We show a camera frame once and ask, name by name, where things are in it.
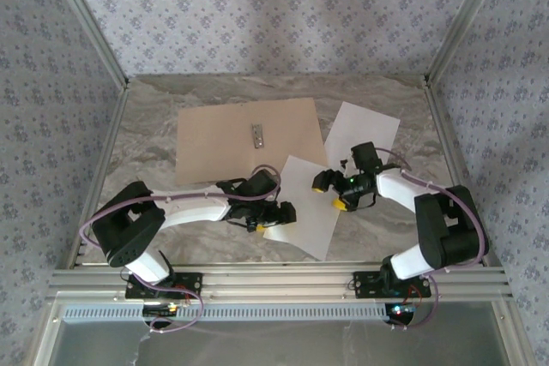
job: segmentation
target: small metal part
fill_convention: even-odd
[[[251,131],[254,137],[254,146],[256,149],[262,149],[265,147],[263,140],[263,126],[260,123],[252,124]]]

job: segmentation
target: black mounting bracket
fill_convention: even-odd
[[[170,278],[171,282],[168,285],[160,284],[164,287],[175,287],[178,289],[187,289],[193,291],[197,295],[200,295],[202,291],[202,273],[184,273],[175,272]],[[176,291],[154,291],[148,289],[137,281],[137,279],[130,275],[128,277],[128,285],[126,286],[126,299],[174,299],[185,300],[187,298],[184,293]],[[189,299],[194,299],[193,296],[188,295]]]
[[[407,297],[419,297],[417,291],[421,293],[421,297],[431,297],[429,280],[420,279],[419,276],[401,280],[397,284],[393,284],[391,289],[388,289],[380,272],[354,272],[353,285],[354,296],[357,299],[398,297],[404,300]]]

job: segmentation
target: yellow part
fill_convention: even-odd
[[[343,203],[339,199],[335,199],[334,201],[332,201],[332,205],[334,205],[334,207],[336,209],[340,209],[340,210],[343,210],[343,211],[347,210],[347,206],[345,206],[345,203]]]

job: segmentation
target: brown cardboard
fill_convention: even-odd
[[[262,125],[254,147],[251,125]],[[288,155],[326,166],[312,98],[182,109],[178,114],[176,183],[248,177],[261,164],[282,170]]]

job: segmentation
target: vent grille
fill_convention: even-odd
[[[142,318],[142,305],[70,305],[66,321],[130,321]],[[179,308],[176,319],[191,320],[198,308]],[[385,305],[347,304],[206,304],[201,321],[359,321],[387,319]]]
[[[142,305],[130,304],[75,304],[69,305],[64,313],[66,321],[128,321],[141,319]]]

